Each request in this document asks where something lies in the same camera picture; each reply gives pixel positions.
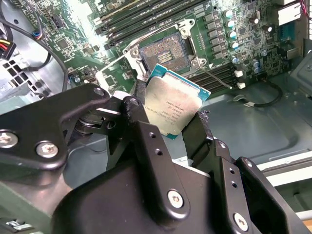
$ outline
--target cable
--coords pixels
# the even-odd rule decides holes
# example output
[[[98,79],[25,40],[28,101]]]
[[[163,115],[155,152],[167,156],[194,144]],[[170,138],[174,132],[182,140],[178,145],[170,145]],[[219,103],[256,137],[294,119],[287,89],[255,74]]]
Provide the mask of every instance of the cable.
[[[4,19],[4,14],[3,14],[3,10],[2,10],[2,2],[3,2],[3,0],[0,0],[0,18]],[[14,37],[13,37],[13,33],[12,33],[11,28],[4,25],[4,29],[5,29],[7,40],[13,41]]]
[[[34,39],[33,35],[26,32],[24,29],[17,27],[16,25],[14,25],[14,24],[12,24],[12,23],[10,23],[10,22],[6,21],[5,19],[2,19],[2,18],[0,18],[0,23],[3,23],[4,25],[10,27],[11,29],[18,31],[19,33],[23,34],[24,36],[26,36],[30,39],[33,39],[36,43],[41,45],[45,50],[47,50],[51,54],[51,56],[58,62],[58,64],[60,65],[60,67],[64,73],[62,91],[66,91],[68,72],[67,72],[67,68],[66,68],[65,64],[63,63],[63,61],[46,44],[44,44],[42,41]]]
[[[29,8],[32,10],[33,14],[35,15],[36,17],[36,20],[37,20],[37,24],[38,24],[38,28],[39,28],[39,32],[33,32],[33,36],[39,40],[41,37],[42,37],[42,25],[41,25],[41,21],[39,19],[39,16],[38,14],[36,13],[36,10],[34,9],[34,7],[30,4],[30,2],[28,0],[25,0],[26,4],[29,6]]]
[[[216,81],[218,81],[220,84],[222,84],[223,86],[229,88],[229,89],[232,89],[232,86],[224,83],[222,80],[220,80],[218,77],[216,77],[214,74],[208,72],[205,68],[201,67],[200,68],[201,70],[203,70],[205,73],[207,73],[208,75],[210,75],[212,78],[214,78]]]
[[[31,67],[31,66],[30,67],[25,67],[25,68],[22,69],[22,71],[25,71],[25,72],[37,72],[41,68],[45,67],[49,63],[50,60],[51,60],[51,54],[48,53],[48,56],[47,56],[46,60],[44,61],[44,63],[42,65],[40,65],[38,67]]]

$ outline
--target electrolytic capacitor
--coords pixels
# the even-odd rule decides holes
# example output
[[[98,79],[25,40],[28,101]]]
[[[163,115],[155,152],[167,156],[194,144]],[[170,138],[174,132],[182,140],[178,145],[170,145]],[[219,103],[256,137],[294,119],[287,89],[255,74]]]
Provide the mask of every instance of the electrolytic capacitor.
[[[233,28],[235,26],[235,22],[233,20],[229,20],[227,21],[226,26],[229,28]]]
[[[231,47],[232,49],[237,49],[237,48],[239,47],[239,44],[238,44],[237,41],[233,41],[233,42],[231,43],[230,47]]]
[[[254,23],[254,24],[258,24],[259,23],[259,19],[252,17],[252,18],[249,18],[249,22],[250,23]]]
[[[226,18],[232,18],[232,16],[233,16],[233,11],[231,11],[231,10],[226,10],[226,11],[224,11],[223,12],[223,15],[226,17]]]
[[[232,38],[232,39],[236,39],[237,33],[234,32],[234,31],[230,31],[230,32],[228,33],[228,37],[229,37],[229,38]]]
[[[271,26],[264,25],[262,26],[262,30],[270,33],[273,30],[273,28]]]

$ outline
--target green circuit board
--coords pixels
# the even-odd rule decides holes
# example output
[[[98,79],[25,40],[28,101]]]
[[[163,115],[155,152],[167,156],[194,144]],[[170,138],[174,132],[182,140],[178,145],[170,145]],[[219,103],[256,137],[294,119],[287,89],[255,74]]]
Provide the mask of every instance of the green circuit board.
[[[27,4],[23,0],[11,1],[36,26],[36,18]],[[271,32],[263,30],[263,26],[270,24],[267,9],[272,6],[271,0],[29,1],[43,24],[42,40],[65,62],[69,82],[73,86],[84,82],[98,83],[97,72],[123,55],[124,49],[135,39],[158,29],[157,33],[139,41],[142,58],[145,56],[141,50],[144,46],[182,33],[180,29],[170,25],[191,20],[193,25],[187,38],[167,40],[170,43],[181,41],[183,50],[187,52],[189,65],[176,70],[186,78],[196,80],[196,77],[203,76],[201,69],[191,67],[194,57],[205,60],[203,67],[211,71],[227,65],[233,69],[233,58],[237,58],[247,84],[255,82],[262,73],[274,76],[284,72],[289,66],[278,53],[278,28],[273,25]],[[231,17],[225,14],[228,10],[233,13]],[[260,18],[257,25],[250,22],[250,18],[257,17]],[[234,22],[233,27],[228,27],[230,20]],[[235,32],[236,38],[230,38],[230,32]],[[238,43],[238,48],[232,48],[234,42]],[[164,54],[160,54],[158,62],[163,61],[164,66],[169,63],[172,65],[175,62],[172,51],[162,52]],[[255,61],[258,62],[258,67],[254,65]],[[146,63],[141,59],[141,65],[148,75],[150,70]],[[124,58],[101,72],[100,84],[105,81],[104,88],[111,93],[115,90],[129,92],[137,76],[137,70]],[[235,82],[233,77],[225,76],[224,79],[231,84]],[[208,90],[218,86],[211,82],[203,83],[202,79],[200,82],[202,83],[199,85],[202,84]]]

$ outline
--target silver screw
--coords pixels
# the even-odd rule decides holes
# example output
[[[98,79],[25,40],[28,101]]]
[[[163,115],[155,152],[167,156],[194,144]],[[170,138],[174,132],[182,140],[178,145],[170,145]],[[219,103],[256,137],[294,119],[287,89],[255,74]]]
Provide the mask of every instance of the silver screw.
[[[100,96],[104,96],[104,92],[102,89],[100,88],[94,88],[93,90],[96,94],[100,95]]]
[[[219,141],[219,144],[221,145],[221,147],[222,147],[223,149],[226,148],[226,145],[225,145],[222,141]]]
[[[177,191],[170,190],[168,192],[168,199],[175,208],[181,208],[183,206],[183,198]]]
[[[0,133],[0,148],[11,148],[18,143],[18,137],[13,133],[2,132]]]
[[[37,146],[36,152],[41,157],[52,158],[58,154],[59,149],[53,143],[43,142]]]
[[[236,225],[244,232],[248,230],[248,224],[243,216],[241,216],[239,213],[235,213],[234,215],[234,221]]]
[[[247,163],[247,165],[248,165],[249,167],[252,167],[252,166],[253,166],[253,164],[252,164],[248,159],[245,159],[245,162]]]
[[[75,77],[74,81],[75,83],[80,83],[81,79],[79,77]]]

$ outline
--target hole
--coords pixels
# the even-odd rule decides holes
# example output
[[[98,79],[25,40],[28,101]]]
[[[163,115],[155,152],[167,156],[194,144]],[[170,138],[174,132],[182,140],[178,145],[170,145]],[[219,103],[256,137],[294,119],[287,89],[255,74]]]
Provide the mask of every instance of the hole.
[[[11,82],[15,85],[15,87],[18,87],[19,85],[16,83],[15,80],[11,80]]]
[[[159,156],[162,156],[162,151],[160,149],[156,149],[155,150],[155,153]]]
[[[132,104],[136,105],[136,106],[139,106],[139,105],[140,105],[140,103],[139,103],[137,100],[135,100],[134,98],[130,99],[130,102],[131,102]]]
[[[14,66],[14,69],[15,69],[15,71],[17,71],[18,73],[21,72],[21,68],[20,68],[19,66],[17,66],[17,65]]]
[[[12,68],[9,68],[8,72],[10,73],[11,76],[15,76],[16,75],[16,72]]]
[[[28,76],[23,72],[19,75],[20,77],[23,78],[23,80],[28,80]]]
[[[14,80],[19,84],[23,83],[23,80],[20,77],[15,77]]]
[[[109,121],[107,123],[107,129],[113,129],[116,126],[115,121]]]
[[[155,136],[154,133],[150,133],[150,137],[151,137],[151,138],[156,138],[156,136]]]
[[[237,184],[234,181],[231,181],[231,184],[234,188],[237,188]]]

